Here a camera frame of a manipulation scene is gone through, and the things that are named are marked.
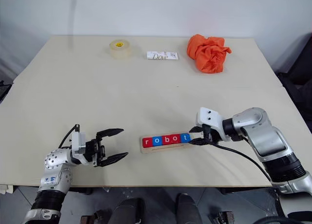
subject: white soap wrapper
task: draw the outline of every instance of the white soap wrapper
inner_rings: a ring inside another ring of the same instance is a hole
[[[148,51],[146,53],[147,59],[152,60],[178,60],[176,52],[157,52],[157,51]]]

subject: gray wall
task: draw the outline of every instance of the gray wall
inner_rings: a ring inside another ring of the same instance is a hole
[[[0,0],[0,68],[14,78],[50,35],[254,37],[277,71],[312,26],[311,0]]]

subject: beige table surface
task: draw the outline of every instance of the beige table surface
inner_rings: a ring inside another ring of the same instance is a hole
[[[212,146],[140,152],[141,136],[188,131],[202,106],[226,118],[249,107],[264,108],[305,169],[312,171],[312,135],[252,39],[226,40],[233,51],[249,45],[257,56],[249,54],[247,65],[248,59],[233,52],[225,72],[217,75],[197,72],[178,50],[186,38],[128,38],[137,44],[136,52],[178,51],[179,61],[148,61],[144,55],[113,60],[105,47],[115,37],[75,37],[72,49],[67,39],[52,37],[0,104],[0,184],[37,186],[44,157],[79,123],[87,140],[100,130],[124,128],[105,138],[106,153],[129,155],[104,168],[75,167],[74,186],[269,186],[249,161]],[[251,57],[263,64],[263,71],[252,66]],[[220,144],[256,160],[245,142]]]

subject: gray floor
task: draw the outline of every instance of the gray floor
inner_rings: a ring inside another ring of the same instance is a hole
[[[36,187],[18,187],[13,194],[0,195],[0,224],[21,223],[36,193]],[[179,193],[193,197],[205,224],[210,224],[220,211],[233,211],[238,224],[252,224],[265,216],[276,215],[272,188],[223,195],[219,189],[204,187],[113,187],[109,192],[95,188],[88,196],[68,192],[60,223],[79,224],[82,215],[92,215],[99,209],[114,210],[122,200],[141,197],[146,203],[147,224],[174,224],[175,199]]]

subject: orange towel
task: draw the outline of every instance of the orange towel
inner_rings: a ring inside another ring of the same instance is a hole
[[[226,53],[232,52],[229,47],[223,47],[224,38],[209,37],[196,34],[189,40],[187,54],[196,60],[196,67],[204,73],[218,73],[223,71]]]

